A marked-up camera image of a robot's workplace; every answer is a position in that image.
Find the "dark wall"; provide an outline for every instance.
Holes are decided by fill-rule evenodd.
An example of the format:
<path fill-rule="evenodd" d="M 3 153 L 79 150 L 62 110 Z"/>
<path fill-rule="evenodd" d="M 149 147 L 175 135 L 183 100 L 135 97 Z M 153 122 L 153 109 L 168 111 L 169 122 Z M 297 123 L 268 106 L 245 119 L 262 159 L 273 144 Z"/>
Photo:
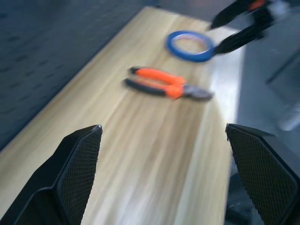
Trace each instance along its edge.
<path fill-rule="evenodd" d="M 145 3 L 0 0 L 0 150 Z"/>

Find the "blue tape roll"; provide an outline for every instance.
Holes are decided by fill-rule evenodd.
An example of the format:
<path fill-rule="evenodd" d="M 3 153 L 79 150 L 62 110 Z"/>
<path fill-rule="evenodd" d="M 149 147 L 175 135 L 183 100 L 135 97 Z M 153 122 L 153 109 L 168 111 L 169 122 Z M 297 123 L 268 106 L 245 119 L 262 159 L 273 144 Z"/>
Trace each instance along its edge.
<path fill-rule="evenodd" d="M 178 39 L 195 39 L 202 41 L 207 46 L 207 50 L 204 52 L 184 51 L 176 46 L 175 41 Z M 215 44 L 208 36 L 189 30 L 180 30 L 169 34 L 166 40 L 166 46 L 177 57 L 192 62 L 206 62 L 210 60 L 214 56 L 215 48 Z"/>

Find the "orange clamp part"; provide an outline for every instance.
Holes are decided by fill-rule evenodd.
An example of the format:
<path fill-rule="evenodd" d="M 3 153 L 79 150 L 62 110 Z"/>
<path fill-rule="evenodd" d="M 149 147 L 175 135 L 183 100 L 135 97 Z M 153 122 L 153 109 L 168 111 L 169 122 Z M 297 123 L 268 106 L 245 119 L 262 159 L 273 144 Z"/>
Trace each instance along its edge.
<path fill-rule="evenodd" d="M 253 10 L 263 6 L 264 4 L 266 4 L 266 0 L 257 0 L 250 5 L 249 10 L 253 11 Z"/>

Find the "wooden tabletop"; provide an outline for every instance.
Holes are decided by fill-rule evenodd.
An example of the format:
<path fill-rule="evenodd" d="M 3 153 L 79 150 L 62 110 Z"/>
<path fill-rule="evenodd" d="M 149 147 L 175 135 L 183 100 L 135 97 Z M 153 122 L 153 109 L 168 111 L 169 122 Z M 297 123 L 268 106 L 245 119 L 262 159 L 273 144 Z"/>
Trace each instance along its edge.
<path fill-rule="evenodd" d="M 140 12 L 0 153 L 0 217 L 63 137 L 102 124 L 82 224 L 222 225 L 231 161 L 225 125 L 235 120 L 243 49 L 191 63 L 164 48 L 169 33 L 207 26 L 149 7 Z M 219 42 L 234 32 L 207 35 Z M 215 97 L 196 102 L 129 90 L 122 80 L 132 66 L 181 75 Z"/>

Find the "tape roll center hole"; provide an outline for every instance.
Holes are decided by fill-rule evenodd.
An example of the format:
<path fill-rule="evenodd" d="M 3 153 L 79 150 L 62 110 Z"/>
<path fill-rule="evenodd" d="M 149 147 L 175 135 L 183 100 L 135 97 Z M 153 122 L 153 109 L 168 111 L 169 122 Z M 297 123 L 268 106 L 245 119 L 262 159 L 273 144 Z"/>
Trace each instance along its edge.
<path fill-rule="evenodd" d="M 202 53 L 208 50 L 207 45 L 198 37 L 179 35 L 174 39 L 176 47 L 190 53 Z"/>

